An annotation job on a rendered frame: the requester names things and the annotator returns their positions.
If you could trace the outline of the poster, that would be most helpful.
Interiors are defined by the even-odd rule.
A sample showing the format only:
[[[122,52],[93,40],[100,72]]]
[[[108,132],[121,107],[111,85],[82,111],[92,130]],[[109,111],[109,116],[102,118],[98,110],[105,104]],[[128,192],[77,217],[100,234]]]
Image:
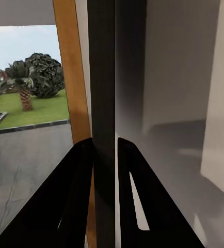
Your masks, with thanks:
[[[115,248],[115,0],[87,0],[97,248]]]

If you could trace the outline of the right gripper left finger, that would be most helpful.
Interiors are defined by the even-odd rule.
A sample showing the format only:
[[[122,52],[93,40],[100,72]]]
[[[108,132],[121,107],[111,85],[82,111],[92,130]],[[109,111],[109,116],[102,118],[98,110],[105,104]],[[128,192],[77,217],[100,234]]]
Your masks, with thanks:
[[[92,137],[77,142],[0,235],[0,248],[84,248]]]

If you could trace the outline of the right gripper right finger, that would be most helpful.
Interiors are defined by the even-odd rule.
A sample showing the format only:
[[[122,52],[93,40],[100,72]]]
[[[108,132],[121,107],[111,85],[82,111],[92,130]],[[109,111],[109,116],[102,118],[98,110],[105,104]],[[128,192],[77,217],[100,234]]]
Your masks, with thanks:
[[[205,248],[137,146],[117,143],[121,248]],[[138,227],[130,173],[149,230]]]

